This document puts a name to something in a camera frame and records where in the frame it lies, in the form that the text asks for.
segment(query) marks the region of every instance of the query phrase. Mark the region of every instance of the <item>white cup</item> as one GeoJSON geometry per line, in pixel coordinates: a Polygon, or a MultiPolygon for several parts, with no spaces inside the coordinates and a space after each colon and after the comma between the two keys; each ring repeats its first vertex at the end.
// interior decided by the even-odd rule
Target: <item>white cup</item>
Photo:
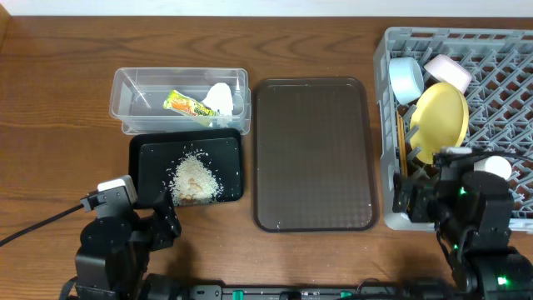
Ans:
{"type": "Polygon", "coordinates": [[[485,171],[509,179],[513,170],[512,166],[501,156],[491,156],[474,163],[474,171],[485,171]]]}

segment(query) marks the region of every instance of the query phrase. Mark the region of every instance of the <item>yellow plate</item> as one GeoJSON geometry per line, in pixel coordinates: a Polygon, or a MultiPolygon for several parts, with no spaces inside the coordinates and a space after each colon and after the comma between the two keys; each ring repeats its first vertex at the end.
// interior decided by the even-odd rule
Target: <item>yellow plate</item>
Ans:
{"type": "Polygon", "coordinates": [[[458,147],[468,128],[468,105],[463,94],[447,82],[428,88],[418,100],[410,129],[418,125],[411,147],[421,148],[416,155],[423,163],[433,163],[433,153],[442,147],[458,147]]]}

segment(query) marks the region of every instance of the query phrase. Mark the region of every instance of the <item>brown tray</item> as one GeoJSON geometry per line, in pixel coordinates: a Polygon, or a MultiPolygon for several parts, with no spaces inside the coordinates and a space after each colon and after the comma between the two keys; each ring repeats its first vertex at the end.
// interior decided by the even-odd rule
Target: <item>brown tray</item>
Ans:
{"type": "Polygon", "coordinates": [[[269,79],[255,95],[256,224],[267,232],[371,228],[376,176],[361,83],[269,79]]]}

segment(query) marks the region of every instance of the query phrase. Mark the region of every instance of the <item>pink bowl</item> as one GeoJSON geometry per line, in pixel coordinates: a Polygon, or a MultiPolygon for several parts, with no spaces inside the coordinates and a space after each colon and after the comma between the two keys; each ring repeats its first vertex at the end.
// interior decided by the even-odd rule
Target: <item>pink bowl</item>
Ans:
{"type": "Polygon", "coordinates": [[[468,88],[468,85],[472,81],[470,72],[443,54],[439,54],[431,59],[424,66],[424,69],[436,78],[436,80],[453,85],[461,93],[466,92],[466,88],[468,88]]]}

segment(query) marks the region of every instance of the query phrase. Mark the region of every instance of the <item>green light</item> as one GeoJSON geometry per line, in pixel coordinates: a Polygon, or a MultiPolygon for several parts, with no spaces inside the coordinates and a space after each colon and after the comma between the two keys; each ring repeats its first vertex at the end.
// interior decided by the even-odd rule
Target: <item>green light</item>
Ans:
{"type": "Polygon", "coordinates": [[[509,283],[509,282],[507,281],[507,278],[505,278],[505,277],[499,277],[499,278],[498,278],[498,284],[499,284],[499,285],[506,285],[507,283],[509,283]]]}

